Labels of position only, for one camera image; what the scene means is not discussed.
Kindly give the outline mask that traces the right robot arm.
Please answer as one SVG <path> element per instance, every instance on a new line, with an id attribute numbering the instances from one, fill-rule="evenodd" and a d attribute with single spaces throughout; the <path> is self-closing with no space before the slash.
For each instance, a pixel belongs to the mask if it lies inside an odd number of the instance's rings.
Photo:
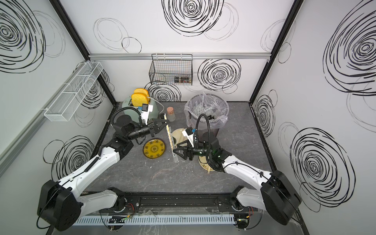
<path id="1" fill-rule="evenodd" d="M 206 132 L 202 141 L 194 133 L 184 133 L 184 136 L 187 140 L 177 144 L 175 154 L 184 160 L 204 157 L 210 168 L 236 176 L 252 186 L 252 189 L 239 186 L 233 191 L 231 204 L 235 210 L 253 207 L 266 211 L 282 225 L 290 222 L 302 200 L 281 171 L 270 172 L 241 161 L 223 149 L 211 133 Z"/>

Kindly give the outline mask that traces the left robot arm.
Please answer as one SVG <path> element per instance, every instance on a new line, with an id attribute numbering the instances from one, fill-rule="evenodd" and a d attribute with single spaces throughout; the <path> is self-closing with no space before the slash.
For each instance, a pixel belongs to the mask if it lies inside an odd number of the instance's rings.
<path id="1" fill-rule="evenodd" d="M 68 176 L 58 181 L 49 180 L 42 186 L 37 215 L 49 224 L 49 233 L 54 229 L 64 231 L 79 218 L 95 211 L 110 209 L 123 212 L 127 200 L 124 192 L 115 187 L 87 196 L 82 193 L 105 170 L 130 152 L 133 140 L 147 135 L 154 137 L 167 127 L 169 120 L 155 118 L 151 124 L 144 124 L 141 118 L 134 122 L 129 115 L 122 115 L 112 116 L 110 123 L 116 132 L 93 159 Z"/>

